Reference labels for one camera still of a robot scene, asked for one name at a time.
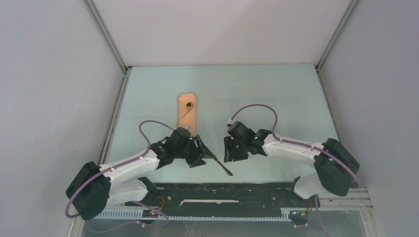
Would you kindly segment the peach satin napkin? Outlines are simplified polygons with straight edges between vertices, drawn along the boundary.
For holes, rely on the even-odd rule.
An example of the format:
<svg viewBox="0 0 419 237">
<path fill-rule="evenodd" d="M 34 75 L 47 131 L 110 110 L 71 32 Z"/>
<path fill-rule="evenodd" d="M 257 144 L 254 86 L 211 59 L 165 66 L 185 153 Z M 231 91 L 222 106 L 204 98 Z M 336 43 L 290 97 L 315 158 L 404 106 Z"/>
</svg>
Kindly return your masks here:
<svg viewBox="0 0 419 237">
<path fill-rule="evenodd" d="M 189 127 L 197 135 L 197 98 L 193 93 L 181 94 L 178 99 L 178 126 Z"/>
</svg>

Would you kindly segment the black table knife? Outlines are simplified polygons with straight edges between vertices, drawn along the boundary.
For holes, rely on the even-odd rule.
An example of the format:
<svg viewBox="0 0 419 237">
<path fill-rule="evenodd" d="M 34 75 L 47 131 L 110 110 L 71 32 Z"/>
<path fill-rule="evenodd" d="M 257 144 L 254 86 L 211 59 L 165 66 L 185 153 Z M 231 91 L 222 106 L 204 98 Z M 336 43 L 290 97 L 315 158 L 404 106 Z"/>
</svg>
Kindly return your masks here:
<svg viewBox="0 0 419 237">
<path fill-rule="evenodd" d="M 233 173 L 221 163 L 221 161 L 215 156 L 213 152 L 211 152 L 208 148 L 205 148 L 204 150 L 206 155 L 215 160 L 215 162 L 221 166 L 221 168 L 228 174 L 229 177 L 233 177 Z"/>
</svg>

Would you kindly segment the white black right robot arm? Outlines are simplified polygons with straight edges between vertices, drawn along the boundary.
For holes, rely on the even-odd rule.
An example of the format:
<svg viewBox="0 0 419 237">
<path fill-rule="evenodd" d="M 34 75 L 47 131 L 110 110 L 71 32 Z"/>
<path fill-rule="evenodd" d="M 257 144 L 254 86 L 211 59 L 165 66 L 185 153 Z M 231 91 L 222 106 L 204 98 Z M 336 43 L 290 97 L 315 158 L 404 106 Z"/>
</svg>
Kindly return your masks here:
<svg viewBox="0 0 419 237">
<path fill-rule="evenodd" d="M 267 129 L 254 132 L 240 121 L 227 126 L 225 162 L 261 155 L 292 159 L 314 169 L 313 173 L 294 179 L 287 193 L 288 202 L 293 206 L 301 206 L 312 196 L 327 192 L 344 197 L 354 188 L 360 164 L 336 139 L 310 143 L 282 137 Z"/>
</svg>

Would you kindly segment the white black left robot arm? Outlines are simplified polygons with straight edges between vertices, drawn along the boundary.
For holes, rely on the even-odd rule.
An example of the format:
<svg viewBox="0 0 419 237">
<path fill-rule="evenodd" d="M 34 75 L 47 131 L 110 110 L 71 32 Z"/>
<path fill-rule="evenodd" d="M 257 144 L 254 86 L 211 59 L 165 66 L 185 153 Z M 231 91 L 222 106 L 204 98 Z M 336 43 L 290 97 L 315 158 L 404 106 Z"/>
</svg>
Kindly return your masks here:
<svg viewBox="0 0 419 237">
<path fill-rule="evenodd" d="M 126 202 L 139 201 L 143 205 L 155 202 L 157 187 L 144 173 L 155 171 L 183 159 L 190 168 L 205 165 L 206 158 L 215 155 L 202 142 L 182 127 L 169 137 L 149 144 L 137 155 L 117 163 L 83 165 L 65 194 L 83 220 L 90 220 L 105 208 Z"/>
</svg>

